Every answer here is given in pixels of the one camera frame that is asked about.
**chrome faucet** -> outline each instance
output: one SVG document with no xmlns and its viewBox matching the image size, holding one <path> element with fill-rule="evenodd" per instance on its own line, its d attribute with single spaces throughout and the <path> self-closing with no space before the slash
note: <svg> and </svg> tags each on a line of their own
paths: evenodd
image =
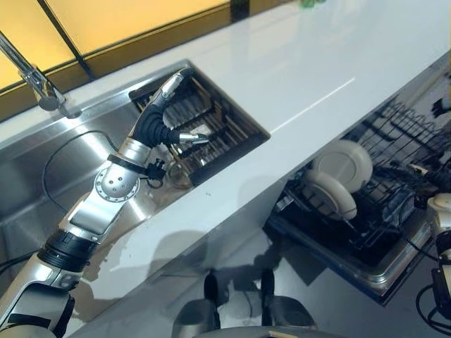
<svg viewBox="0 0 451 338">
<path fill-rule="evenodd" d="M 80 112 L 70 113 L 64 106 L 66 98 L 57 90 L 53 83 L 39 70 L 38 67 L 29 63 L 23 55 L 0 31 L 0 50 L 16 65 L 19 75 L 33 88 L 39 107 L 46 111 L 58 109 L 67 118 L 76 118 Z"/>
</svg>

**silver robot arm segment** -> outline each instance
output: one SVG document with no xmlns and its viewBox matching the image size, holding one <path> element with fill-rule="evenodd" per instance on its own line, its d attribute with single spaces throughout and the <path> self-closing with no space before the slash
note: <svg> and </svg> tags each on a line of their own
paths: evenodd
<svg viewBox="0 0 451 338">
<path fill-rule="evenodd" d="M 432 270 L 435 304 L 444 318 L 451 319 L 451 194 L 429 199 L 427 217 L 439 262 L 439 268 Z"/>
<path fill-rule="evenodd" d="M 62 337 L 74 307 L 68 292 L 77 286 L 122 207 L 138 192 L 152 147 L 208 141 L 202 134 L 183 134 L 163 123 L 163 110 L 191 74 L 190 68 L 183 68 L 156 91 L 127 139 L 109 156 L 110 166 L 95 177 L 92 191 L 72 207 L 11 283 L 0 299 L 0 337 L 20 337 L 19 331 Z"/>
</svg>

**dishwasher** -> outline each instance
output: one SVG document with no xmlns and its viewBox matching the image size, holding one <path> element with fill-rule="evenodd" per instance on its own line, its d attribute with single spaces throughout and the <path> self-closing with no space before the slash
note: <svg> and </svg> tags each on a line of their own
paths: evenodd
<svg viewBox="0 0 451 338">
<path fill-rule="evenodd" d="M 412 106 L 409 83 L 322 148 L 266 224 L 382 305 L 421 259 L 412 245 L 431 248 L 427 199 L 450 190 L 450 78 L 435 74 Z"/>
</svg>

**dish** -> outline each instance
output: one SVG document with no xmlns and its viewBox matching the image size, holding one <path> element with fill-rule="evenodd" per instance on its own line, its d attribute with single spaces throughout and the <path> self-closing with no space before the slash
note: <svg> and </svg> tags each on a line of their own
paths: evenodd
<svg viewBox="0 0 451 338">
<path fill-rule="evenodd" d="M 302 194 L 317 211 L 333 220 L 351 220 L 357 205 L 346 188 L 327 173 L 308 170 Z"/>
<path fill-rule="evenodd" d="M 313 160 L 313 169 L 329 174 L 353 193 L 371 179 L 373 162 L 360 144 L 340 139 L 321 151 Z"/>
</svg>

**glass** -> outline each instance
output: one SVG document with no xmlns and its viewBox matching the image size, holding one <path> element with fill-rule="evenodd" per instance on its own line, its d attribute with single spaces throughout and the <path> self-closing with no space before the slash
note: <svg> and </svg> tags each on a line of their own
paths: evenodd
<svg viewBox="0 0 451 338">
<path fill-rule="evenodd" d="M 47 0 L 81 54 L 230 0 Z"/>
<path fill-rule="evenodd" d="M 36 0 L 0 1 L 0 23 L 11 43 L 41 70 L 74 59 Z M 0 74 L 0 89 L 22 80 L 1 52 Z"/>
</svg>

